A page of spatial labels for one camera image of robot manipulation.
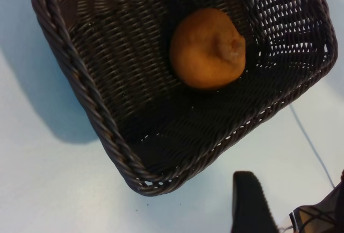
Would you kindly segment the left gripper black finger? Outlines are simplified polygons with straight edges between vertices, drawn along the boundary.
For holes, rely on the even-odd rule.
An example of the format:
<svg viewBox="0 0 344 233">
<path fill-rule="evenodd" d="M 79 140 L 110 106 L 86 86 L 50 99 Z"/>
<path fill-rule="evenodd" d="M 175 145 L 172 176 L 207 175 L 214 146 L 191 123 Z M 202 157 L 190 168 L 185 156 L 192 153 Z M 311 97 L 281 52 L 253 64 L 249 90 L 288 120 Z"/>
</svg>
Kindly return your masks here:
<svg viewBox="0 0 344 233">
<path fill-rule="evenodd" d="M 233 174 L 231 232 L 279 232 L 262 186 L 250 171 Z"/>
</svg>

